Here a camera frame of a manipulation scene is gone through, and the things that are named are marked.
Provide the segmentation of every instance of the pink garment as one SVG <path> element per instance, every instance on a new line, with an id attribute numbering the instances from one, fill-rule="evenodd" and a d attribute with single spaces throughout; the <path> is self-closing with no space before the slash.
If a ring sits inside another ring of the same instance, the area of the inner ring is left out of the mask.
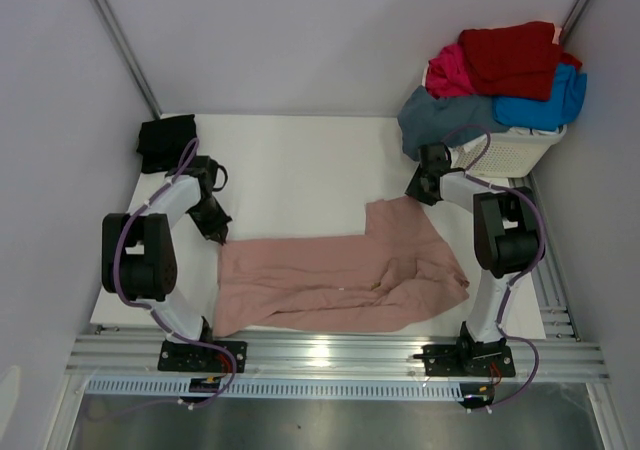
<path id="1" fill-rule="evenodd" d="M 214 334 L 249 325 L 390 332 L 469 297 L 464 272 L 418 202 L 379 200 L 366 214 L 365 235 L 224 245 Z"/>
<path id="2" fill-rule="evenodd" d="M 460 45 L 448 45 L 436 58 L 429 60 L 425 87 L 435 98 L 463 97 L 478 93 L 469 80 Z"/>

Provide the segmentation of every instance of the white laundry basket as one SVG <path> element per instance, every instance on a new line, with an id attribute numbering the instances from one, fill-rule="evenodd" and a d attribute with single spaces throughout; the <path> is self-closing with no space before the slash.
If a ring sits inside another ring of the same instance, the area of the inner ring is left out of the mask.
<path id="1" fill-rule="evenodd" d="M 557 134 L 550 135 L 521 135 L 511 131 L 492 133 L 487 153 L 469 173 L 478 177 L 522 178 L 529 174 L 551 145 L 562 140 L 566 129 L 565 125 Z M 455 166 L 467 167 L 480 154 L 485 144 L 486 142 L 482 142 L 469 152 L 463 147 L 452 148 L 458 153 Z"/>

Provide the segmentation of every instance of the pink clothing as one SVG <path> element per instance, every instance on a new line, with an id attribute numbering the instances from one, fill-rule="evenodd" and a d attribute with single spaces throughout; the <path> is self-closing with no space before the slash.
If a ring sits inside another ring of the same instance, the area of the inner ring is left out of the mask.
<path id="1" fill-rule="evenodd" d="M 418 202 L 379 200 L 366 216 L 364 235 L 224 245 L 214 334 L 249 325 L 390 332 L 469 297 L 464 272 Z"/>
<path id="2" fill-rule="evenodd" d="M 469 80 L 460 45 L 448 45 L 436 58 L 429 60 L 424 86 L 434 98 L 462 97 L 478 93 Z"/>

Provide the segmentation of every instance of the blue cloth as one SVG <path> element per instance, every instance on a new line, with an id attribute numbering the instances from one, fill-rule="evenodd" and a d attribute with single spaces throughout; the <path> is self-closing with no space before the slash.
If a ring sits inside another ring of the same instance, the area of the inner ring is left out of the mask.
<path id="1" fill-rule="evenodd" d="M 496 97 L 493 99 L 493 118 L 510 127 L 555 131 L 578 117 L 586 91 L 587 75 L 578 75 L 573 65 L 561 63 L 553 77 L 549 101 Z"/>
<path id="2" fill-rule="evenodd" d="M 509 127 L 493 119 L 491 110 L 490 97 L 469 95 L 436 100 L 420 86 L 398 114 L 398 124 L 402 130 L 402 151 L 417 162 L 418 148 L 421 145 L 440 142 L 452 130 L 464 125 L 471 126 L 448 139 L 445 142 L 448 147 L 464 145 L 483 135 L 478 127 L 490 132 L 509 130 Z"/>

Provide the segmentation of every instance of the gray wall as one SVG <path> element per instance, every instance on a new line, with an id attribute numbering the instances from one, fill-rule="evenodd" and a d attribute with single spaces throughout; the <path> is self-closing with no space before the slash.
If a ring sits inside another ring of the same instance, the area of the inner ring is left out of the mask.
<path id="1" fill-rule="evenodd" d="M 97 295 L 100 223 L 124 209 L 148 119 L 88 0 L 0 0 L 0 374 L 22 367 L 1 448 L 43 440 Z"/>
<path id="2" fill-rule="evenodd" d="M 395 116 L 467 27 L 573 0 L 111 0 L 166 113 Z"/>
<path id="3" fill-rule="evenodd" d="M 638 0 L 595 0 L 570 50 L 585 62 L 584 110 L 535 170 L 582 336 L 602 343 L 640 446 L 640 34 Z"/>

